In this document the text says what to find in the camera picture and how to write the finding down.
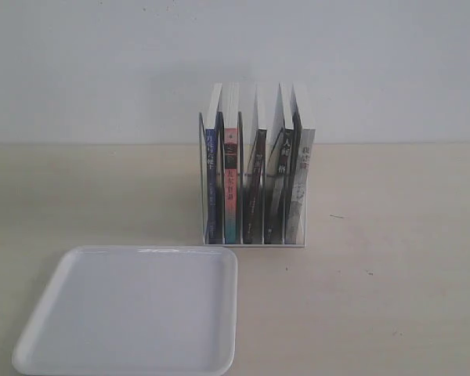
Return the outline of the white grey illustrated book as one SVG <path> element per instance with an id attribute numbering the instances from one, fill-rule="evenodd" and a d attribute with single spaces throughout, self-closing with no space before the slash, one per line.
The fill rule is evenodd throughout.
<path id="1" fill-rule="evenodd" d="M 290 196 L 287 201 L 284 242 L 298 245 L 304 244 L 306 238 L 307 181 L 316 134 L 316 122 L 308 90 L 302 84 L 293 84 L 291 111 L 295 125 L 295 140 L 289 176 Z"/>

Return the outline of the white square plastic tray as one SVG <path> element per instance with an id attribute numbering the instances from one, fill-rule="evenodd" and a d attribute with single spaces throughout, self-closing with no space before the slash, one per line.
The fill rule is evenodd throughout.
<path id="1" fill-rule="evenodd" d="M 58 262 L 12 364 L 25 375 L 222 375 L 236 329 L 230 249 L 81 246 Z"/>

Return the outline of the dark blue moon book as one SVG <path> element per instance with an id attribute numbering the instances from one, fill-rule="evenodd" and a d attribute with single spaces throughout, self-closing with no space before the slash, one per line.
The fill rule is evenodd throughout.
<path id="1" fill-rule="evenodd" d="M 207 244 L 220 242 L 218 220 L 218 151 L 219 151 L 219 120 L 218 112 L 222 99 L 222 84 L 216 83 L 212 90 L 211 101 L 206 117 L 202 121 L 204 140 L 204 172 L 206 196 L 205 239 Z"/>

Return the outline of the dark red spine book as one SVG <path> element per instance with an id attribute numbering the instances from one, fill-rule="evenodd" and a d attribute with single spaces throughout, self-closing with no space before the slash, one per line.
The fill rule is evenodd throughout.
<path id="1" fill-rule="evenodd" d="M 255 100 L 251 123 L 251 149 L 246 168 L 243 241 L 261 244 L 263 228 L 263 186 L 266 168 L 266 112 L 262 87 L 255 87 Z"/>

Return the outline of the pink and teal book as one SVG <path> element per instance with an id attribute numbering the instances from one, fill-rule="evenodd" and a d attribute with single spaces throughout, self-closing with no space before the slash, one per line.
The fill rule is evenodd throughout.
<path id="1" fill-rule="evenodd" d="M 228 102 L 224 116 L 224 235 L 227 244 L 237 242 L 239 89 L 238 83 L 229 85 Z"/>

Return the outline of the black spine book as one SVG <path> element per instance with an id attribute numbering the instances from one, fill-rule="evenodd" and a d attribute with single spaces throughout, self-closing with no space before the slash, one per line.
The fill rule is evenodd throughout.
<path id="1" fill-rule="evenodd" d="M 271 136 L 266 164 L 264 241 L 266 244 L 282 244 L 285 184 L 294 140 L 291 104 L 285 84 L 278 86 Z"/>

